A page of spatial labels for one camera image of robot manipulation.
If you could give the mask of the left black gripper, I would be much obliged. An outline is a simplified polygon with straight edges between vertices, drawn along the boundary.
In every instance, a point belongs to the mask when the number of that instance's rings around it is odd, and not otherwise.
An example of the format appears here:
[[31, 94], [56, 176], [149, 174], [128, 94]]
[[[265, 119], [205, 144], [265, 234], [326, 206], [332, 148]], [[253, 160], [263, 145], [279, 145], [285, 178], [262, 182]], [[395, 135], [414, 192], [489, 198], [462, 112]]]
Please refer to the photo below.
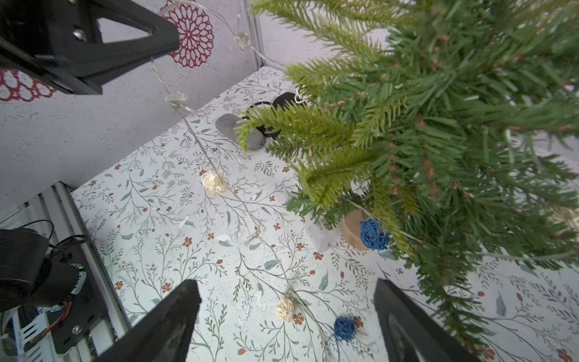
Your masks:
[[1, 69], [65, 94], [101, 94], [101, 85], [178, 48], [176, 25], [134, 1], [1, 2]]

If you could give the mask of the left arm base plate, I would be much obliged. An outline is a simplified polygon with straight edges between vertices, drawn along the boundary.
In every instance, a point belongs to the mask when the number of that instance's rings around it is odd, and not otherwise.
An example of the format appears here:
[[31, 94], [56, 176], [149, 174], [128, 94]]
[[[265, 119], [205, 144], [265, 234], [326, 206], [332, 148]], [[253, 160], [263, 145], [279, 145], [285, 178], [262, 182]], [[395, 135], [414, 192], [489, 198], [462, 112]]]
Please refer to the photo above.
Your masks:
[[79, 253], [54, 254], [47, 282], [49, 301], [64, 305], [62, 311], [49, 313], [48, 321], [56, 323], [49, 331], [56, 353], [65, 354], [96, 327], [107, 309], [93, 272]]

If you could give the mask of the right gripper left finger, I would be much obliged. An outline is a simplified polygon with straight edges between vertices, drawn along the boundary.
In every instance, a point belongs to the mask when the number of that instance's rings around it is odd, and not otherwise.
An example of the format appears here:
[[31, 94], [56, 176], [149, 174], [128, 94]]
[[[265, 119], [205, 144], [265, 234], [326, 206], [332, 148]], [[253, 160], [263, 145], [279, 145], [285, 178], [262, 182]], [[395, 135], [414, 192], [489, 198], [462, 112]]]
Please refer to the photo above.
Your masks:
[[107, 281], [107, 278], [97, 280], [98, 295], [111, 322], [120, 326], [121, 338], [94, 360], [185, 361], [202, 303], [198, 282], [184, 280], [131, 327], [112, 287], [105, 285]]

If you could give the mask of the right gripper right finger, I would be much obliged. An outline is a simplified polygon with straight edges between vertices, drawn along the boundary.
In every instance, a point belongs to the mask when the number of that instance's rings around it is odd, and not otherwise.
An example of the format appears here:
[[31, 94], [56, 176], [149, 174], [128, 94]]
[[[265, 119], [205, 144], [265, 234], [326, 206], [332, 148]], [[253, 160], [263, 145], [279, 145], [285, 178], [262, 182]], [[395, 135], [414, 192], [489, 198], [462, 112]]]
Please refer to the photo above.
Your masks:
[[391, 281], [377, 281], [374, 303], [389, 361], [478, 360]]

